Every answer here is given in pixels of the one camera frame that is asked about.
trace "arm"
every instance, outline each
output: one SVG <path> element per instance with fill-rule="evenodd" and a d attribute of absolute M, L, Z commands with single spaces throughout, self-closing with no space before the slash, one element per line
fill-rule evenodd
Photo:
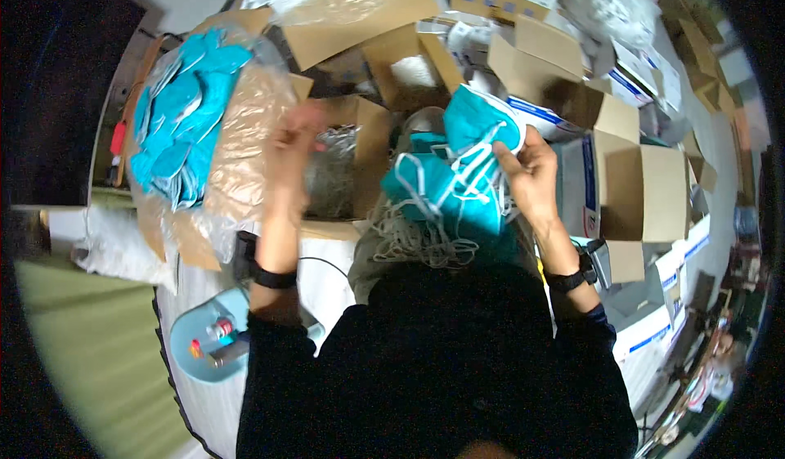
<path fill-rule="evenodd" d="M 545 269 L 572 275 L 579 256 L 556 208 L 556 153 L 531 126 L 524 148 L 515 158 L 502 143 L 494 144 L 516 204 L 534 231 Z M 554 351 L 563 386 L 572 398 L 564 413 L 575 417 L 574 440 L 564 444 L 566 455 L 630 457 L 637 444 L 637 426 L 630 411 L 626 386 L 612 349 L 616 334 L 608 324 L 600 296 L 584 282 L 566 294 L 551 291 L 559 323 Z"/>
<path fill-rule="evenodd" d="M 278 274 L 297 270 L 300 218 L 307 202 L 303 172 L 323 114 L 295 108 L 269 138 L 265 218 L 256 261 Z M 318 375 L 299 317 L 297 287 L 250 287 L 248 375 L 237 431 L 238 457 L 303 457 L 318 443 L 314 416 Z"/>
<path fill-rule="evenodd" d="M 300 222 L 308 203 L 303 173 L 315 148 L 316 134 L 326 128 L 324 120 L 324 113 L 312 102 L 299 106 L 268 139 L 265 218 L 257 240 L 256 262 L 272 273 L 297 270 Z M 297 287 L 270 289 L 251 284 L 250 310 L 262 320 L 299 327 L 298 307 Z"/>
<path fill-rule="evenodd" d="M 526 140 L 518 157 L 501 143 L 494 143 L 513 191 L 515 202 L 534 231 L 540 259 L 554 275 L 572 275 L 579 269 L 578 252 L 556 209 L 556 153 L 539 132 L 527 125 Z M 600 304 L 594 286 L 584 282 L 566 294 L 551 294 L 557 319 L 576 318 Z"/>

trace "blue stripe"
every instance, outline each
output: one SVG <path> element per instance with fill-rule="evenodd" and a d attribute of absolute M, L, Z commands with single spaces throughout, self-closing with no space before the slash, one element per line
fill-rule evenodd
<path fill-rule="evenodd" d="M 652 343 L 653 340 L 656 340 L 657 338 L 660 338 L 662 335 L 664 335 L 665 333 L 668 332 L 668 329 L 671 329 L 671 325 L 670 324 L 667 327 L 662 328 L 660 331 L 658 331 L 657 333 L 653 334 L 649 338 L 646 338 L 645 340 L 643 340 L 638 345 L 630 347 L 630 353 L 636 351 L 640 347 L 644 347 L 644 346 Z"/>
<path fill-rule="evenodd" d="M 640 96 L 644 94 L 637 86 L 633 85 L 627 78 L 624 78 L 618 71 L 613 69 L 610 73 L 608 73 L 616 82 L 627 88 L 628 91 L 633 93 L 635 96 Z"/>
<path fill-rule="evenodd" d="M 585 205 L 597 211 L 597 193 L 594 191 L 594 150 L 591 137 L 583 138 L 583 180 L 585 181 Z"/>
<path fill-rule="evenodd" d="M 507 98 L 507 104 L 510 107 L 515 108 L 516 110 L 525 111 L 530 115 L 534 115 L 535 117 L 538 117 L 540 119 L 547 120 L 554 125 L 559 125 L 562 122 L 559 115 L 545 108 L 535 107 L 535 105 L 532 105 L 531 103 L 528 103 L 523 100 L 519 100 L 514 96 L 510 96 L 509 98 Z"/>
<path fill-rule="evenodd" d="M 669 288 L 673 287 L 673 285 L 676 283 L 676 277 L 677 275 L 675 273 L 671 277 L 668 277 L 667 280 L 662 282 L 662 288 L 668 290 Z"/>
<path fill-rule="evenodd" d="M 709 235 L 706 235 L 703 239 L 698 241 L 698 244 L 690 248 L 689 251 L 684 254 L 684 259 L 686 260 L 692 257 L 692 255 L 694 255 L 695 252 L 697 252 L 699 249 L 703 248 L 707 244 L 709 244 Z"/>

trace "hand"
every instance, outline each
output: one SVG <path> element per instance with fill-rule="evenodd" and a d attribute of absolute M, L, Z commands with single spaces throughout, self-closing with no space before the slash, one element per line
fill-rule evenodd
<path fill-rule="evenodd" d="M 515 203 L 529 224 L 546 230 L 559 219 L 556 209 L 556 153 L 539 131 L 526 125 L 526 140 L 518 157 L 504 145 L 493 143 L 496 159 L 507 174 Z"/>
<path fill-rule="evenodd" d="M 308 206 L 303 173 L 312 151 L 323 148 L 316 135 L 327 129 L 327 118 L 317 101 L 306 101 L 288 111 L 270 135 L 265 148 L 267 187 L 265 217 L 299 219 Z"/>

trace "cable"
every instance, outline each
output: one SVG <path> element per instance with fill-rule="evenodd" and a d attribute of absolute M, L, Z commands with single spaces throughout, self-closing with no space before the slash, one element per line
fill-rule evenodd
<path fill-rule="evenodd" d="M 317 258 L 317 257 L 300 257 L 300 260 L 319 260 L 319 261 L 323 261 L 324 263 L 328 264 L 330 267 L 332 267 L 332 268 L 335 268 L 336 270 L 338 270 L 338 271 L 341 273 L 341 275 L 343 275 L 344 277 L 346 277 L 346 280 L 348 280 L 348 275 L 347 275 L 346 273 L 344 273 L 344 271 L 343 271 L 343 270 L 341 270 L 341 269 L 338 267 L 338 265 L 334 264 L 334 263 L 333 263 L 333 262 L 331 262 L 331 261 L 325 260 L 324 258 Z"/>

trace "black sleeve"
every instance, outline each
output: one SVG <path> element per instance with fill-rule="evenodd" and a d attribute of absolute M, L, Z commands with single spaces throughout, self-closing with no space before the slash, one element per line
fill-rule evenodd
<path fill-rule="evenodd" d="M 621 370 L 613 358 L 616 331 L 598 305 L 583 318 L 556 322 L 555 349 L 563 362 L 561 381 L 574 417 L 567 456 L 632 457 L 637 424 Z"/>
<path fill-rule="evenodd" d="M 237 431 L 237 457 L 309 455 L 318 423 L 314 410 L 316 346 L 305 328 L 281 327 L 248 315 L 250 353 Z"/>

